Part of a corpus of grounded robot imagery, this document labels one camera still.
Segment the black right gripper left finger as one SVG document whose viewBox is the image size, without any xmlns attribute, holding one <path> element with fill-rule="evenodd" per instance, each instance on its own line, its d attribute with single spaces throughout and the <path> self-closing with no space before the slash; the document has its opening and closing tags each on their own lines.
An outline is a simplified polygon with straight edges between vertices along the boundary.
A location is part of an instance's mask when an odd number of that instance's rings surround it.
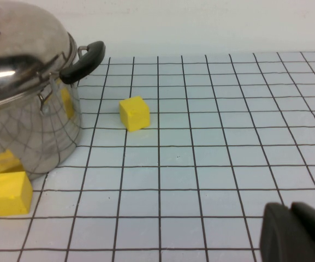
<svg viewBox="0 0 315 262">
<path fill-rule="evenodd" d="M 315 261 L 315 242 L 290 208 L 265 205 L 259 244 L 262 261 Z"/>
</svg>

